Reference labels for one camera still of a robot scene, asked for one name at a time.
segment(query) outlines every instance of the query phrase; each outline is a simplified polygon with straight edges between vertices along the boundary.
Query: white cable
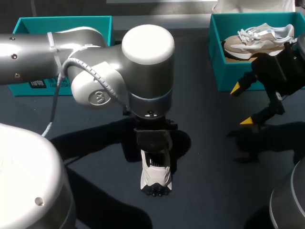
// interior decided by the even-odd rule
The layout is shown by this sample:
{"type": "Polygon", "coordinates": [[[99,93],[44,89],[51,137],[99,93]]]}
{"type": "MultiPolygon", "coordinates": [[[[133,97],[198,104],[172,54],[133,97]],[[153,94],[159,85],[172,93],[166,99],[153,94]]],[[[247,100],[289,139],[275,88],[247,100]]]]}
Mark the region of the white cable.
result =
{"type": "Polygon", "coordinates": [[[53,124],[53,121],[54,121],[54,118],[55,118],[55,113],[56,113],[56,108],[57,108],[57,100],[58,100],[59,90],[61,88],[61,82],[62,82],[63,78],[65,77],[64,71],[63,71],[63,68],[62,68],[62,65],[61,65],[61,61],[59,59],[59,56],[57,55],[57,49],[56,49],[55,42],[54,42],[54,39],[53,39],[53,35],[52,35],[51,32],[48,33],[48,39],[49,39],[51,52],[54,55],[54,59],[55,59],[55,62],[56,62],[57,66],[60,70],[60,73],[59,73],[58,79],[57,79],[56,91],[55,91],[55,94],[53,96],[50,122],[49,122],[47,128],[45,129],[45,131],[41,135],[43,137],[45,137],[48,134],[48,132],[50,131],[50,129],[52,127],[52,124],[53,124]]]}
{"type": "Polygon", "coordinates": [[[32,8],[33,17],[37,17],[36,7],[35,7],[35,0],[30,0],[30,6],[32,8]]]}
{"type": "Polygon", "coordinates": [[[90,75],[92,75],[101,85],[102,87],[108,92],[108,95],[117,100],[117,102],[125,109],[127,110],[127,105],[119,98],[117,93],[111,88],[111,86],[105,81],[103,77],[101,77],[96,71],[94,71],[89,65],[84,63],[83,61],[76,59],[76,58],[69,58],[67,59],[63,65],[63,72],[64,74],[67,73],[68,67],[71,65],[75,65],[86,72],[88,72],[90,75]]]}

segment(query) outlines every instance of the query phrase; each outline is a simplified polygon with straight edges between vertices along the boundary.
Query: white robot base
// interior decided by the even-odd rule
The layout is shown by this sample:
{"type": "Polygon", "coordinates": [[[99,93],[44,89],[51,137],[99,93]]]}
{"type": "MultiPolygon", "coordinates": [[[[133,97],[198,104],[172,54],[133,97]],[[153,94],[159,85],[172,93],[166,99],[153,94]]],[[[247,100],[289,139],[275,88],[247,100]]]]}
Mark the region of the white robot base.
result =
{"type": "Polygon", "coordinates": [[[75,221],[55,147],[39,134],[0,124],[0,229],[75,229],[75,221]]]}

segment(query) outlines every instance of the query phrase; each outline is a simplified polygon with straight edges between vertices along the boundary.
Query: logo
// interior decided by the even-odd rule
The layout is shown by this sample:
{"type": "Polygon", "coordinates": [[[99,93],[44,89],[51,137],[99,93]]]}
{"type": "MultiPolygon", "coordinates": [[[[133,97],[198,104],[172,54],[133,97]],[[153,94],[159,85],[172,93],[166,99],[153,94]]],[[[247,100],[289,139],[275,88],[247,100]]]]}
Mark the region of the logo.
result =
{"type": "Polygon", "coordinates": [[[96,90],[89,95],[89,102],[92,105],[104,105],[110,100],[107,92],[103,90],[96,90]]]}
{"type": "Polygon", "coordinates": [[[96,92],[96,101],[98,104],[102,104],[105,102],[105,96],[103,92],[96,92]]]}
{"type": "Polygon", "coordinates": [[[34,80],[29,82],[31,88],[47,88],[43,80],[34,80]]]}

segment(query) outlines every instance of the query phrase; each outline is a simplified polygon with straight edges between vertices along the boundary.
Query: shoelace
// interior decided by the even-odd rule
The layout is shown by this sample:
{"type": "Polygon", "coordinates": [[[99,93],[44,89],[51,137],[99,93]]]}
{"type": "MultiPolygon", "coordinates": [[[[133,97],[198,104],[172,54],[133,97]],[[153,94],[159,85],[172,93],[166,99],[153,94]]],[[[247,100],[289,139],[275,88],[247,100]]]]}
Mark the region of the shoelace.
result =
{"type": "Polygon", "coordinates": [[[241,29],[240,31],[238,31],[238,36],[240,38],[240,40],[242,41],[242,43],[247,43],[250,40],[254,41],[254,39],[261,39],[261,36],[259,36],[257,33],[252,32],[251,29],[253,29],[254,27],[251,27],[249,29],[243,30],[241,29]]]}

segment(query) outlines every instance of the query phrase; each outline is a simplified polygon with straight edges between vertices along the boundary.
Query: metal cylinder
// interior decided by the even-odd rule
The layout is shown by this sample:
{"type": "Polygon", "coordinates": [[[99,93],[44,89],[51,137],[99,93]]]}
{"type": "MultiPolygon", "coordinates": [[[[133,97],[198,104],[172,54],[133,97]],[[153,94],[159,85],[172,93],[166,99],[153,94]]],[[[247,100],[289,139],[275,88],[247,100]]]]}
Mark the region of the metal cylinder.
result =
{"type": "Polygon", "coordinates": [[[305,228],[305,160],[273,190],[270,217],[275,229],[305,228]]]}

